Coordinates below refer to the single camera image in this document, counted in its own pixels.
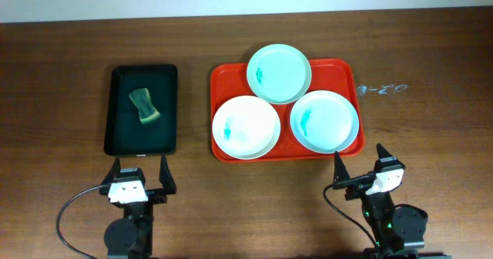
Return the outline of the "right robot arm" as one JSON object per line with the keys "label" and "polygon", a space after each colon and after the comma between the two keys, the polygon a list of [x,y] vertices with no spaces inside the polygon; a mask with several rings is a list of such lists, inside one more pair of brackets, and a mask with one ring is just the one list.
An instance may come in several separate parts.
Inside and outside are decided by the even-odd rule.
{"label": "right robot arm", "polygon": [[[448,255],[443,253],[419,252],[425,246],[428,214],[410,204],[394,203],[391,191],[402,184],[406,166],[381,144],[377,144],[376,149],[378,159],[374,169],[358,177],[351,177],[340,154],[334,154],[334,178],[332,184],[323,190],[325,201],[369,237],[373,246],[364,249],[363,258],[447,258]],[[344,190],[347,201],[359,199],[361,212],[370,230],[329,201],[329,189]]]}

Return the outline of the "black rectangular tray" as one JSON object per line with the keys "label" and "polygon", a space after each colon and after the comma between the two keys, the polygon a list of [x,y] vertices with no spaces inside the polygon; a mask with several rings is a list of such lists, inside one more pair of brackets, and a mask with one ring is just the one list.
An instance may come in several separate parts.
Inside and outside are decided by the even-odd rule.
{"label": "black rectangular tray", "polygon": [[[129,98],[146,88],[160,113],[141,123]],[[178,69],[173,64],[117,66],[111,73],[104,151],[109,156],[171,154],[176,149]]]}

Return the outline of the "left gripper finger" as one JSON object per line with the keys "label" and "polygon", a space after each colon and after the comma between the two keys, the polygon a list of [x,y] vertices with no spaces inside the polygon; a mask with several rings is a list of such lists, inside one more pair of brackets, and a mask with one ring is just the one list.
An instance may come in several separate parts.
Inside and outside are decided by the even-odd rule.
{"label": "left gripper finger", "polygon": [[101,184],[102,185],[111,184],[111,182],[114,181],[116,174],[119,173],[120,169],[121,169],[120,159],[116,158],[112,167],[110,168],[109,172],[106,174],[105,178],[102,180]]}
{"label": "left gripper finger", "polygon": [[160,160],[159,182],[165,193],[176,193],[176,183],[170,173],[165,155],[162,155]]}

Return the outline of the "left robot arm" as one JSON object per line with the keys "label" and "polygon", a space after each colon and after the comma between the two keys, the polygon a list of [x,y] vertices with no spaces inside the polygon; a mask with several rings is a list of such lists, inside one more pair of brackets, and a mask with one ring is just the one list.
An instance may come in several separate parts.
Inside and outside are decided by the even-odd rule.
{"label": "left robot arm", "polygon": [[108,258],[150,258],[153,252],[153,207],[167,202],[176,193],[176,184],[165,156],[159,166],[161,187],[147,190],[143,170],[123,169],[115,159],[103,179],[99,193],[123,210],[123,217],[114,220],[104,234]]}

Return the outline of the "red plastic tray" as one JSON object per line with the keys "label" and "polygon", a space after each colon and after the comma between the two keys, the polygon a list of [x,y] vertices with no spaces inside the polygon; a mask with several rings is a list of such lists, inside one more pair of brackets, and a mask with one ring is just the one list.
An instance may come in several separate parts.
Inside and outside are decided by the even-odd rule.
{"label": "red plastic tray", "polygon": [[[354,76],[347,62],[342,59],[310,59],[312,80],[309,91],[327,90],[342,95],[359,109]],[[217,66],[210,77],[210,109],[216,111],[229,99],[237,96],[252,96],[246,78],[245,62],[224,63]],[[256,158],[257,162],[281,160],[307,160],[332,158],[333,154],[315,153],[301,145],[290,128],[290,111],[293,103],[275,105],[280,117],[280,138],[276,146],[266,155]]]}

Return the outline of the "cream white plate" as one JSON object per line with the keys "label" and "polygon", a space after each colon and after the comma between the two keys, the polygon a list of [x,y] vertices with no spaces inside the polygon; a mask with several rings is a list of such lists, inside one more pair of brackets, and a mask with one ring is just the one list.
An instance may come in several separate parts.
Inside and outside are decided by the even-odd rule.
{"label": "cream white plate", "polygon": [[253,160],[269,153],[280,138],[280,117],[267,101],[237,96],[216,111],[212,134],[216,145],[239,160]]}

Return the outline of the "light blue plate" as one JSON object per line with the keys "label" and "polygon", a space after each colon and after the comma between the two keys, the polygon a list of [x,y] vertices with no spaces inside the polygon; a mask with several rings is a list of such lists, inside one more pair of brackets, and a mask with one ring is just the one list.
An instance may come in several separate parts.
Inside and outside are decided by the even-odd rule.
{"label": "light blue plate", "polygon": [[317,90],[294,103],[290,128],[305,148],[330,154],[345,150],[356,140],[360,120],[348,99],[335,92]]}

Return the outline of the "mint green plate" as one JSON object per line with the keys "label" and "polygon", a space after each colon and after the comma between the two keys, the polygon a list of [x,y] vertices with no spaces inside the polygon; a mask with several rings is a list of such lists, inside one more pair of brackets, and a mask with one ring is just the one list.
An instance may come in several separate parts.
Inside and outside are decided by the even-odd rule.
{"label": "mint green plate", "polygon": [[312,80],[307,57],[285,44],[266,45],[247,63],[246,80],[252,92],[272,104],[288,104],[303,96]]}

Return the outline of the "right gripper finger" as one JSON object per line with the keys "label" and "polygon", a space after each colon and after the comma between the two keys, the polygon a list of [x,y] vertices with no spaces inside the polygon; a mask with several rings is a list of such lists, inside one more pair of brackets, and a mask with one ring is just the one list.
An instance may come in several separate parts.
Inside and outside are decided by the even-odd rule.
{"label": "right gripper finger", "polygon": [[377,155],[379,160],[393,160],[394,157],[392,154],[390,154],[381,143],[378,143],[376,145],[377,148]]}
{"label": "right gripper finger", "polygon": [[334,153],[334,184],[343,183],[350,179],[350,175],[347,172],[347,168],[344,165],[343,160],[340,157],[340,154],[336,151]]}

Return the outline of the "green yellow scrub sponge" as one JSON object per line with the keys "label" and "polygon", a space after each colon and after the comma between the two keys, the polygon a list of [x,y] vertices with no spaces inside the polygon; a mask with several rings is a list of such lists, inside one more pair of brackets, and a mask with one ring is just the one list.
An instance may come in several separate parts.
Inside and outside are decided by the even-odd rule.
{"label": "green yellow scrub sponge", "polygon": [[160,117],[147,88],[134,89],[129,93],[129,98],[138,110],[141,124],[151,123]]}

